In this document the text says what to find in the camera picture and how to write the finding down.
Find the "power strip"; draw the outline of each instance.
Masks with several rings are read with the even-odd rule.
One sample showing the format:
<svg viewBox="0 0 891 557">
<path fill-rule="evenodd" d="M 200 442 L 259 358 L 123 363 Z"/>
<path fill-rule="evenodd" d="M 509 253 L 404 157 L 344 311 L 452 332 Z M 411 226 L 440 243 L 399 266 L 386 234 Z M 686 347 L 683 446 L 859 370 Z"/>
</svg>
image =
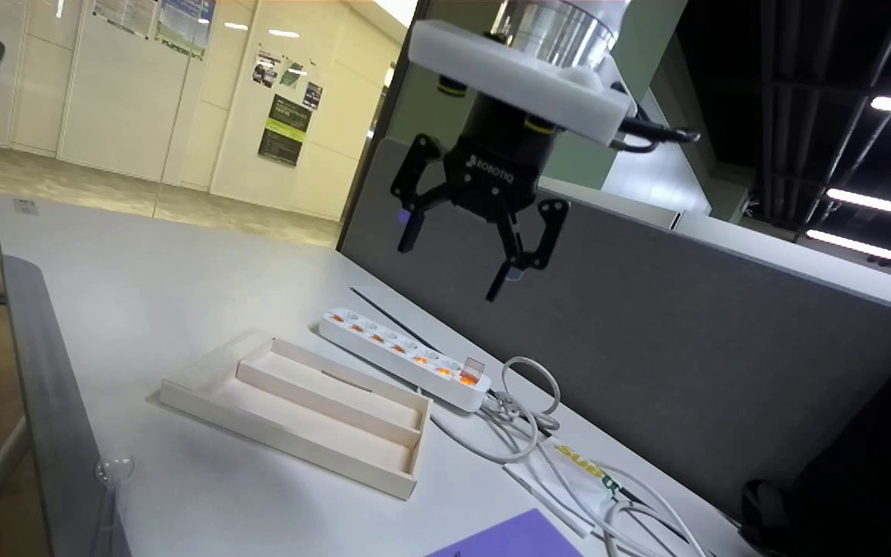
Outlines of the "power strip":
<svg viewBox="0 0 891 557">
<path fill-rule="evenodd" d="M 354 308 L 327 308 L 319 323 L 319 335 L 460 412 L 476 412 L 485 403 L 485 374 L 436 350 L 428 350 L 414 337 L 390 332 Z"/>
</svg>

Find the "ceiling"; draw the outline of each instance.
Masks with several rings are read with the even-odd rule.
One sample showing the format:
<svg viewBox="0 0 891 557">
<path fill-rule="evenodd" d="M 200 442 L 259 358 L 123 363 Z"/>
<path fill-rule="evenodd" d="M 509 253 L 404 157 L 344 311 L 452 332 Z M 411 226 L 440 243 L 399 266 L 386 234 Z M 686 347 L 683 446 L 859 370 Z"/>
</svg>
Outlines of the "ceiling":
<svg viewBox="0 0 891 557">
<path fill-rule="evenodd" d="M 891 250 L 891 0 L 690 0 L 682 47 L 722 163 L 752 168 L 752 215 Z"/>
</svg>

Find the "cable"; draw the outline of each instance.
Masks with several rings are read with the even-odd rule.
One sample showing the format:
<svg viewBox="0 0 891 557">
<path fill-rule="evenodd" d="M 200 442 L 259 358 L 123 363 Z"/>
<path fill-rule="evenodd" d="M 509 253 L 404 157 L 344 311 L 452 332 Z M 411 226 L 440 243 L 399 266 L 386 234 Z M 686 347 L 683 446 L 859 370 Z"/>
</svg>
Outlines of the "cable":
<svg viewBox="0 0 891 557">
<path fill-rule="evenodd" d="M 674 552 L 643 522 L 636 521 L 636 512 L 631 512 L 634 508 L 626 508 L 623 512 L 636 522 L 650 537 L 656 537 L 658 547 L 666 547 L 669 557 L 674 557 Z"/>
<path fill-rule="evenodd" d="M 674 537 L 682 537 L 682 542 L 690 543 L 690 537 L 686 537 L 676 526 L 670 526 L 669 521 L 661 521 L 661 515 L 653 512 L 650 508 L 643 508 L 643 503 L 631 503 L 627 512 L 643 512 L 643 515 L 656 521 L 661 528 L 669 528 Z"/>
<path fill-rule="evenodd" d="M 520 433 L 522 438 L 530 438 L 530 433 L 525 431 L 520 431 L 520 428 L 509 428 L 509 431 L 505 431 L 501 425 L 494 425 L 491 416 L 484 416 L 488 428 L 491 428 L 491 433 L 506 446 L 506 448 L 515 448 L 516 451 L 516 442 L 515 442 L 515 433 Z M 546 482 L 541 482 L 541 475 L 538 475 L 538 470 L 531 466 L 531 458 L 525 458 L 522 462 L 525 465 L 525 470 L 530 470 L 530 475 L 534 478 L 534 482 L 525 482 L 522 475 L 516 475 L 509 466 L 505 466 L 505 472 L 509 475 L 509 478 L 516 478 L 522 488 L 541 488 L 546 497 L 538 497 L 538 493 L 531 493 L 546 510 L 554 510 L 575 535 L 592 535 L 592 528 L 582 528 L 582 526 L 575 526 L 571 521 L 578 521 L 578 522 L 586 522 L 589 526 L 589 515 L 582 515 L 575 508 L 568 508 L 559 495 L 554 495 L 551 488 L 546 488 Z"/>
<path fill-rule="evenodd" d="M 653 122 L 647 118 L 626 118 L 623 119 L 623 133 L 626 137 L 639 137 L 639 139 L 650 139 L 650 143 L 682 143 L 682 145 L 698 143 L 698 137 L 703 137 L 695 131 L 661 126 L 661 122 Z"/>
<path fill-rule="evenodd" d="M 531 367 L 531 370 L 538 370 L 538 374 L 551 382 L 551 405 L 546 405 L 546 408 L 530 412 L 522 403 L 516 403 L 516 398 L 509 395 L 506 370 L 509 370 L 515 365 Z M 506 433 L 506 435 L 501 435 L 501 442 L 506 446 L 506 454 L 494 454 L 494 451 L 485 451 L 485 448 L 468 442 L 465 435 L 457 435 L 456 431 L 450 431 L 436 414 L 432 414 L 432 425 L 436 425 L 450 438 L 456 438 L 457 446 L 465 446 L 468 451 L 472 451 L 472 454 L 479 454 L 479 458 L 485 458 L 485 462 L 494 462 L 494 465 L 515 465 L 515 462 L 525 462 L 525 458 L 538 448 L 538 442 L 541 442 L 538 425 L 541 425 L 544 431 L 556 431 L 556 422 L 554 422 L 551 414 L 559 408 L 559 395 L 564 395 L 559 381 L 556 381 L 541 363 L 525 358 L 525 354 L 515 354 L 515 358 L 506 358 L 506 363 L 501 365 L 501 393 L 494 395 L 499 405 L 494 405 L 494 408 L 491 408 L 491 405 L 484 405 L 484 408 L 476 412 L 476 416 L 484 416 L 499 435 L 501 435 L 501 431 Z M 525 422 L 530 422 L 530 433 L 525 433 L 530 438 L 525 438 L 525 446 L 516 446 L 516 438 L 515 438 L 515 433 L 509 433 L 509 431 L 522 433 L 522 431 L 516 428 L 516 416 L 525 416 Z"/>
<path fill-rule="evenodd" d="M 610 466 L 610 465 L 600 465 L 600 466 L 605 466 L 610 472 L 626 475 L 627 482 L 636 482 L 643 493 L 650 493 L 670 512 L 670 521 L 682 526 L 682 532 L 686 535 L 686 543 L 695 552 L 695 557 L 705 557 L 705 552 L 698 547 L 686 521 L 653 485 L 647 485 L 643 478 L 636 478 L 634 472 L 627 472 L 623 466 Z"/>
<path fill-rule="evenodd" d="M 522 367 L 531 367 L 538 370 L 546 386 L 551 386 L 551 403 L 541 408 L 541 412 L 530 412 L 520 398 L 509 395 L 509 386 L 506 386 L 506 374 L 522 365 Z M 559 390 L 559 381 L 534 358 L 525 358 L 525 354 L 515 354 L 501 365 L 501 393 L 494 393 L 494 405 L 484 405 L 476 412 L 479 422 L 485 422 L 485 428 L 505 442 L 506 454 L 494 454 L 494 451 L 485 451 L 472 442 L 468 442 L 465 435 L 457 435 L 456 431 L 450 431 L 436 414 L 432 414 L 432 425 L 450 435 L 456 438 L 457 446 L 465 446 L 468 451 L 485 458 L 485 462 L 494 462 L 494 465 L 516 465 L 516 462 L 525 462 L 534 448 L 538 454 L 546 462 L 546 466 L 554 470 L 554 475 L 559 478 L 559 485 L 568 493 L 568 497 L 575 501 L 575 508 L 595 522 L 595 528 L 600 528 L 600 542 L 605 547 L 610 557 L 620 557 L 620 552 L 626 553 L 636 553 L 634 547 L 623 543 L 620 535 L 611 535 L 611 515 L 623 510 L 620 508 L 620 497 L 617 497 L 617 488 L 611 488 L 611 503 L 610 510 L 600 515 L 595 515 L 595 510 L 589 503 L 582 503 L 582 497 L 571 493 L 568 478 L 564 475 L 564 470 L 551 462 L 546 448 L 541 446 L 541 431 L 556 431 L 559 425 L 551 416 L 556 408 L 559 408 L 559 398 L 564 398 L 564 390 Z M 531 478 L 544 488 L 544 495 L 551 495 L 559 508 L 565 508 L 564 497 L 556 497 L 541 478 L 538 472 L 531 470 L 531 462 L 525 462 Z M 647 482 L 639 482 L 636 475 L 620 470 L 620 466 L 610 466 L 610 465 L 600 465 L 605 466 L 610 472 L 617 475 L 626 475 L 627 482 L 636 482 L 643 485 L 669 512 L 670 521 L 682 526 L 682 535 L 676 537 L 686 537 L 686 543 L 695 552 L 695 557 L 705 557 L 705 552 L 698 547 L 695 535 L 690 532 L 690 526 L 682 521 L 682 512 L 656 493 L 650 488 Z"/>
<path fill-rule="evenodd" d="M 656 150 L 658 143 L 653 143 L 653 139 L 643 139 L 643 143 L 611 139 L 610 148 L 631 150 L 631 155 L 647 155 L 647 150 Z"/>
</svg>

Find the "wooden box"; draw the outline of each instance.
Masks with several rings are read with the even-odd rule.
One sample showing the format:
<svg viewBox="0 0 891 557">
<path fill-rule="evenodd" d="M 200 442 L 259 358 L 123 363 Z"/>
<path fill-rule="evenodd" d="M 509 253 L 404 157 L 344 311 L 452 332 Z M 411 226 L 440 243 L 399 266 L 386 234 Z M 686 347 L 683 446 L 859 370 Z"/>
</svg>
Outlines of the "wooden box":
<svg viewBox="0 0 891 557">
<path fill-rule="evenodd" d="M 409 497 L 429 398 L 268 335 L 244 335 L 156 395 L 203 425 Z"/>
</svg>

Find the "white wall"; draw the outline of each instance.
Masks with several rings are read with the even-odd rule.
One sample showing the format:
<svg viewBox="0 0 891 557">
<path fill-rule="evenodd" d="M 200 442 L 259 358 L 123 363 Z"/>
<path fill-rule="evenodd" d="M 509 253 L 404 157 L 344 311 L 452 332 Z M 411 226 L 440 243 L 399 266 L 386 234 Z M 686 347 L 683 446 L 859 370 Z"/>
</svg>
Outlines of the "white wall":
<svg viewBox="0 0 891 557">
<path fill-rule="evenodd" d="M 653 119 L 666 119 L 653 91 L 647 91 L 639 105 Z M 604 193 L 676 214 L 711 214 L 683 148 L 670 143 L 647 155 L 620 150 L 605 173 Z"/>
<path fill-rule="evenodd" d="M 0 145 L 336 218 L 399 55 L 386 29 L 360 14 L 368 2 L 220 0 L 206 55 L 186 57 L 111 29 L 94 0 L 67 0 L 62 17 L 56 0 L 0 0 Z M 256 157 L 273 101 L 248 78 L 259 50 L 309 63 L 324 85 L 293 170 Z"/>
<path fill-rule="evenodd" d="M 339 0 L 286 0 L 256 5 L 240 69 L 254 69 L 259 50 L 307 65 L 303 83 L 324 85 L 323 108 L 313 115 L 297 168 L 267 162 L 256 148 L 280 85 L 267 90 L 240 75 L 222 139 L 228 148 L 220 150 L 211 193 L 336 218 L 399 47 Z"/>
<path fill-rule="evenodd" d="M 0 145 L 56 155 L 81 0 L 0 0 Z"/>
</svg>

